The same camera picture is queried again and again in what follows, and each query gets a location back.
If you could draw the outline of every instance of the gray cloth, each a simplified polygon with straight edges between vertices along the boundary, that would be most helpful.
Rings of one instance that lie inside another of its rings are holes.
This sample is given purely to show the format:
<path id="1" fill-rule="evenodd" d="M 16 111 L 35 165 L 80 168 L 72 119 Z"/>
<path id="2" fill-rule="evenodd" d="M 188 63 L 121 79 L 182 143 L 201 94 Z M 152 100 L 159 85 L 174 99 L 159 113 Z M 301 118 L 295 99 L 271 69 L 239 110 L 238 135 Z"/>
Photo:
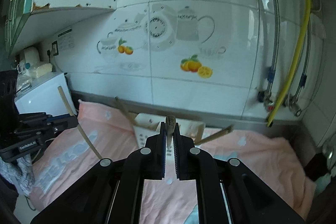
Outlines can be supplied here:
<path id="1" fill-rule="evenodd" d="M 17 166 L 13 163 L 4 162 L 0 157 L 0 174 L 9 183 L 15 185 L 19 194 L 29 196 L 35 183 L 32 160 L 28 154 L 16 161 Z"/>

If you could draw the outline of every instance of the orange fruit illustration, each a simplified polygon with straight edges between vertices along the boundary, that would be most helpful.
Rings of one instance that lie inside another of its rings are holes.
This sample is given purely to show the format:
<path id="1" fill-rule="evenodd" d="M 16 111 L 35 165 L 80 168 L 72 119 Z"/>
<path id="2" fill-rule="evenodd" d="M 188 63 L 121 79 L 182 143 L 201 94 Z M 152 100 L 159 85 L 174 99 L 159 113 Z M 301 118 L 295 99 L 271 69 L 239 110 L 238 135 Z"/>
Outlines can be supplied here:
<path id="1" fill-rule="evenodd" d="M 197 71 L 197 74 L 201 78 L 210 78 L 212 75 L 212 69 L 209 67 L 200 67 Z"/>
<path id="2" fill-rule="evenodd" d="M 188 69 L 191 72 L 197 72 L 199 68 L 202 67 L 202 64 L 199 61 L 190 60 L 188 61 Z"/>
<path id="3" fill-rule="evenodd" d="M 186 62 L 184 62 L 184 63 L 181 63 L 181 65 L 180 65 L 181 70 L 189 71 L 189 68 L 188 68 L 188 63 L 189 63 L 189 62 L 190 62 L 190 61 L 186 61 Z"/>
<path id="4" fill-rule="evenodd" d="M 125 47 L 122 46 L 122 45 L 118 46 L 118 52 L 124 53 L 125 52 Z"/>
<path id="5" fill-rule="evenodd" d="M 125 53 L 128 55 L 131 55 L 133 53 L 133 48 L 132 47 L 126 47 L 125 48 Z"/>

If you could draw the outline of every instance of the pink towel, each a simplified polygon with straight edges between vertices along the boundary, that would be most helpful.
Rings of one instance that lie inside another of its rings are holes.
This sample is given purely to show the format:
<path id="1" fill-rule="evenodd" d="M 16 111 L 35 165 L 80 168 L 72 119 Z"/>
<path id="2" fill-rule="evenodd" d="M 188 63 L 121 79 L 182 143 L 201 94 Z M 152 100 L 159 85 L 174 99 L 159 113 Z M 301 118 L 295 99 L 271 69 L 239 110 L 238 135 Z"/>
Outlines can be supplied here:
<path id="1" fill-rule="evenodd" d="M 78 121 L 102 157 L 116 161 L 138 149 L 132 126 L 117 109 L 81 102 Z M 285 139 L 236 130 L 201 148 L 219 159 L 238 157 L 303 218 L 308 214 L 315 184 Z M 76 128 L 64 131 L 33 165 L 33 205 L 44 209 L 97 162 Z M 196 204 L 195 182 L 176 180 L 174 162 L 167 162 L 164 180 L 145 181 L 140 223 L 182 224 Z"/>

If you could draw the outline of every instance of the yellow pipe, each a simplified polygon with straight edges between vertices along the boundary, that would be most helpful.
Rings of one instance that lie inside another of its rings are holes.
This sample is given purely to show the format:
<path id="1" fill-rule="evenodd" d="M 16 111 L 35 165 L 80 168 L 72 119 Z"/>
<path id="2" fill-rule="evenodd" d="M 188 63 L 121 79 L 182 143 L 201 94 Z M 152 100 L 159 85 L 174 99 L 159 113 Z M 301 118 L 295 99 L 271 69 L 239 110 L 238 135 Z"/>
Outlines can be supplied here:
<path id="1" fill-rule="evenodd" d="M 307 31 L 307 26 L 308 26 L 308 21 L 309 21 L 309 16 L 310 16 L 310 0 L 305 0 L 305 1 L 306 2 L 305 2 L 305 10 L 304 10 L 304 16 L 303 16 L 303 23 L 302 23 L 302 26 L 301 26 L 301 29 L 300 29 L 299 38 L 298 38 L 297 43 L 296 43 L 293 60 L 292 60 L 291 66 L 289 68 L 289 72 L 288 72 L 288 75 L 287 75 L 285 85 L 284 85 L 283 89 L 281 90 L 281 92 L 278 96 L 278 99 L 277 99 L 277 101 L 274 105 L 273 111 L 268 116 L 268 119 L 267 119 L 267 126 L 268 127 L 271 125 L 279 107 L 281 106 L 281 104 L 282 104 L 282 102 L 283 102 L 283 100 L 284 100 L 284 98 L 285 98 L 285 96 L 286 96 L 286 94 L 289 90 L 289 87 L 290 87 L 291 82 L 292 82 L 293 77 L 294 77 L 296 66 L 297 66 L 298 61 L 299 61 L 300 52 L 301 52 L 301 49 L 302 49 L 303 40 L 305 38 L 305 33 Z"/>

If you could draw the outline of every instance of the pitcher handle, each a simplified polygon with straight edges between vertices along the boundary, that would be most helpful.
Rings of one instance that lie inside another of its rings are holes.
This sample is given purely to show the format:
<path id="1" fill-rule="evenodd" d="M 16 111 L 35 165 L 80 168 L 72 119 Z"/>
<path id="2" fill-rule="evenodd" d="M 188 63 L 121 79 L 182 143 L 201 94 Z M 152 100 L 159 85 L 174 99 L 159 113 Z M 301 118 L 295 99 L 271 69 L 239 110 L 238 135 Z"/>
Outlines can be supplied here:
<path id="1" fill-rule="evenodd" d="M 201 44 L 203 44 L 205 41 L 207 41 L 207 40 L 212 36 L 212 34 L 213 34 L 214 31 L 215 31 L 215 26 L 216 26 L 216 24 L 215 24 L 215 20 L 214 20 L 211 16 L 203 16 L 203 17 L 200 17 L 198 21 L 200 21 L 200 20 L 203 19 L 203 18 L 210 18 L 210 19 L 212 20 L 212 23 L 213 23 L 213 29 L 212 29 L 211 34 L 208 36 L 208 38 L 205 39 L 203 42 L 201 42 Z"/>
<path id="2" fill-rule="evenodd" d="M 101 54 L 101 52 L 100 52 L 100 50 L 99 50 L 99 48 L 98 48 L 98 44 L 99 44 L 99 42 L 100 42 L 100 41 L 98 41 L 98 43 L 97 43 L 97 51 L 99 52 L 99 54 Z"/>

